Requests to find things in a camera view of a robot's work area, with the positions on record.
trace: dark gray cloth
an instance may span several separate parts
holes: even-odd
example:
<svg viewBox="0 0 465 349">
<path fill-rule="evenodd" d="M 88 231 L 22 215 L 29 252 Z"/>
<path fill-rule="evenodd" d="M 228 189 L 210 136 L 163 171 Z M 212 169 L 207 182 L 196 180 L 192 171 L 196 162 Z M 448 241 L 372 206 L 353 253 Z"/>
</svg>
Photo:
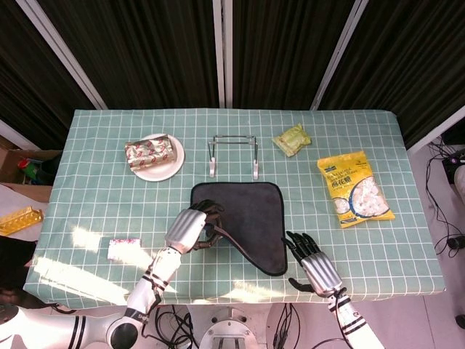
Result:
<svg viewBox="0 0 465 349">
<path fill-rule="evenodd" d="M 287 271 L 283 197 L 270 182 L 215 182 L 196 185 L 190 203 L 210 199 L 225 209 L 220 235 L 263 273 L 280 276 Z"/>
</svg>

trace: curtain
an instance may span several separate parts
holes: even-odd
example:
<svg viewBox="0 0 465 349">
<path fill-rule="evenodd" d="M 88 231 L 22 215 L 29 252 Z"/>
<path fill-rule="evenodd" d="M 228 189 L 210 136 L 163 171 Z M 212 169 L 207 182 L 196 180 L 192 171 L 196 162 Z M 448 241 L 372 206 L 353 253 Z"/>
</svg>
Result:
<svg viewBox="0 0 465 349">
<path fill-rule="evenodd" d="M 62 149 L 74 109 L 93 109 L 15 1 L 0 11 L 0 119 L 42 149 Z"/>
<path fill-rule="evenodd" d="M 320 109 L 386 109 L 407 147 L 465 105 L 465 1 L 370 1 Z"/>
<path fill-rule="evenodd" d="M 110 109 L 218 107 L 211 0 L 39 0 Z"/>
<path fill-rule="evenodd" d="M 233 106 L 309 110 L 353 0 L 234 0 Z"/>
</svg>

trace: table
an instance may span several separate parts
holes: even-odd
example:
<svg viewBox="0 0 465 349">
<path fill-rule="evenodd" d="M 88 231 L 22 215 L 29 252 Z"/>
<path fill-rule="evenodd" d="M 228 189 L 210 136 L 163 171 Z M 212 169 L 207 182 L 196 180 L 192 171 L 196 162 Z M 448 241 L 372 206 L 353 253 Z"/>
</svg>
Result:
<svg viewBox="0 0 465 349">
<path fill-rule="evenodd" d="M 301 123 L 312 144 L 286 158 L 271 138 Z M 146 182 L 129 170 L 124 143 L 154 133 L 177 137 L 185 163 L 170 180 Z M 91 308 L 126 302 L 166 229 L 200 182 L 251 182 L 251 149 L 218 147 L 209 177 L 207 142 L 214 135 L 256 135 L 259 181 L 279 185 L 286 229 L 307 231 L 334 261 L 354 300 L 380 300 L 444 289 L 411 167 L 393 113 L 386 111 L 248 111 L 174 109 L 76 111 L 46 211 L 25 290 L 46 302 Z M 363 149 L 396 215 L 339 227 L 316 161 Z M 107 260 L 110 238 L 140 238 L 143 253 Z M 294 258 L 269 277 L 223 239 L 182 257 L 165 303 L 320 302 L 287 278 L 306 280 Z"/>
</svg>

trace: floor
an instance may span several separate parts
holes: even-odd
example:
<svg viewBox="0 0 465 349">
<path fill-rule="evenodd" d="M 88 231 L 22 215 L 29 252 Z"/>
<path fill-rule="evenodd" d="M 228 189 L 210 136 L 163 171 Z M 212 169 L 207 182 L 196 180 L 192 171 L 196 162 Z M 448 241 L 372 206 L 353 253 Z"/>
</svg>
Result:
<svg viewBox="0 0 465 349">
<path fill-rule="evenodd" d="M 444 227 L 434 219 L 434 212 L 426 197 L 425 169 L 426 163 L 432 155 L 428 148 L 419 151 L 411 157 L 411 165 L 416 178 L 416 184 L 424 205 L 424 211 L 428 220 L 433 242 L 444 236 Z M 432 164 L 430 187 L 440 206 L 446 213 L 448 220 L 465 230 L 465 206 L 447 183 L 440 161 Z M 363 314 L 371 328 L 375 331 L 386 348 L 409 349 L 448 349 L 465 348 L 465 329 L 456 325 L 455 316 L 465 313 L 465 273 L 462 266 L 465 265 L 465 250 L 454 258 L 446 254 L 439 256 L 439 261 L 444 274 L 446 291 L 441 294 L 425 297 L 397 297 L 390 300 L 377 302 L 357 302 L 356 308 Z M 199 305 L 201 311 L 208 311 L 214 307 Z M 301 316 L 302 331 L 297 349 L 311 348 L 321 340 L 340 337 L 336 322 L 328 312 L 324 304 L 296 304 Z M 268 343 L 272 343 L 275 326 L 278 321 L 282 305 L 275 304 L 271 307 L 267 317 L 266 337 Z M 262 310 L 257 305 L 247 305 L 251 314 L 260 314 Z M 83 310 L 79 313 L 87 315 L 106 315 L 114 312 L 114 307 Z M 50 310 L 41 310 L 43 313 L 51 313 Z M 197 328 L 206 327 L 207 324 L 195 324 Z M 296 341 L 297 326 L 293 326 L 286 342 L 286 348 L 293 348 Z M 137 348 L 163 348 L 151 339 L 140 339 Z M 13 348 L 24 348 L 20 339 L 15 339 Z M 88 348 L 106 348 L 106 345 L 95 343 Z M 346 348 L 342 342 L 328 343 L 321 348 Z"/>
</svg>

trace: yellow snack bag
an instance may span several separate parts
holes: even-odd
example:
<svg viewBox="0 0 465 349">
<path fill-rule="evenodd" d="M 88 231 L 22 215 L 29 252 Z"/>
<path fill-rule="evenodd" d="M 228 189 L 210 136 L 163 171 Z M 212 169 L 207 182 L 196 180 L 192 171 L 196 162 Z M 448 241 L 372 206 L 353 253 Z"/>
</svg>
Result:
<svg viewBox="0 0 465 349">
<path fill-rule="evenodd" d="M 376 184 L 365 152 L 318 160 L 343 228 L 366 220 L 393 220 L 394 214 Z"/>
</svg>

